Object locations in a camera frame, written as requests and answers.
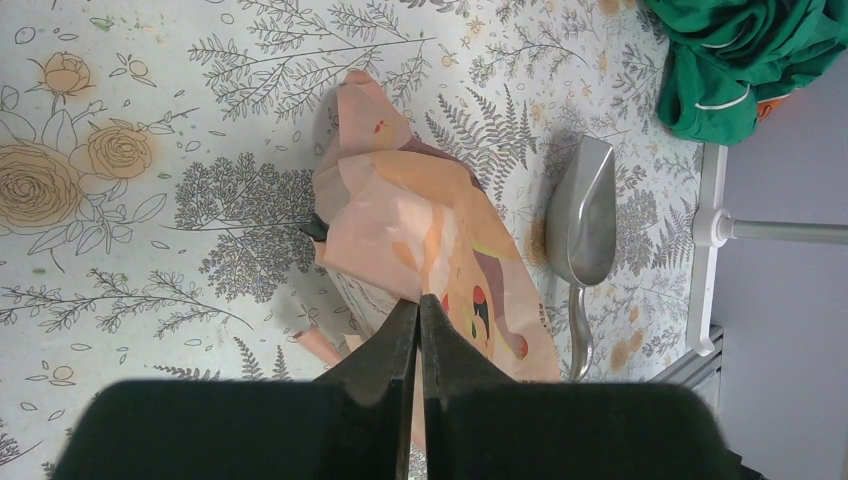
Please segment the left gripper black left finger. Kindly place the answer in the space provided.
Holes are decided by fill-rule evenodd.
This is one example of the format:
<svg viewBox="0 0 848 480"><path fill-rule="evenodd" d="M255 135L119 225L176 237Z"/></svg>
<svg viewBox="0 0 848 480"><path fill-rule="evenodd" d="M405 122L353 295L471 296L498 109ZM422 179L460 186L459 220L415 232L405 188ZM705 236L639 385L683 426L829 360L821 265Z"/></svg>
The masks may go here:
<svg viewBox="0 0 848 480"><path fill-rule="evenodd" d="M405 479L408 476L419 306L400 300L382 326L316 382L340 396L321 476Z"/></svg>

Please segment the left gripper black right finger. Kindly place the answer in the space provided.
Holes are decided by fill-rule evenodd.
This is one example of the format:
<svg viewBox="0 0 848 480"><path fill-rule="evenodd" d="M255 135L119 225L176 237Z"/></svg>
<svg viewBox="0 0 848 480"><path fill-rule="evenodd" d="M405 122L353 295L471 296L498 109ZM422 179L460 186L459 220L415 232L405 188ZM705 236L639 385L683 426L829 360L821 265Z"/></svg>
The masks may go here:
<svg viewBox="0 0 848 480"><path fill-rule="evenodd" d="M495 408L514 382L458 333L435 295L421 297L419 324L428 475L482 478L508 440Z"/></svg>

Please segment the pink cat litter bag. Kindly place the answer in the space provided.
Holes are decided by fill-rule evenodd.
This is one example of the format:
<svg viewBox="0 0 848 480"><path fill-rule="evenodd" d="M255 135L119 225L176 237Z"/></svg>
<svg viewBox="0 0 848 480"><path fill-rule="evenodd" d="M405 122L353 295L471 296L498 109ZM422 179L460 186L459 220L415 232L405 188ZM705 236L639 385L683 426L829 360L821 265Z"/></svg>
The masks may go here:
<svg viewBox="0 0 848 480"><path fill-rule="evenodd" d="M313 174L316 264L354 321L349 351L399 300L432 294L452 326L518 381L558 382L550 323L519 250L475 175L412 133L367 73L336 93L339 128Z"/></svg>

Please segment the silver metal scoop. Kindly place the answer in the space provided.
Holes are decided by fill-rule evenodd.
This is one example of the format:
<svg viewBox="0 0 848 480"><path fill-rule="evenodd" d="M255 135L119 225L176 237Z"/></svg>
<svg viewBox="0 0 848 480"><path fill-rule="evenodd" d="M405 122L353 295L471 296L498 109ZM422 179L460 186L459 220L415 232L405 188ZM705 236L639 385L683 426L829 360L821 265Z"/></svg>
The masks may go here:
<svg viewBox="0 0 848 480"><path fill-rule="evenodd" d="M594 351L586 289L603 283L617 250L615 154L611 144L582 136L549 200L545 248L551 270L569 284L569 379L588 372Z"/></svg>

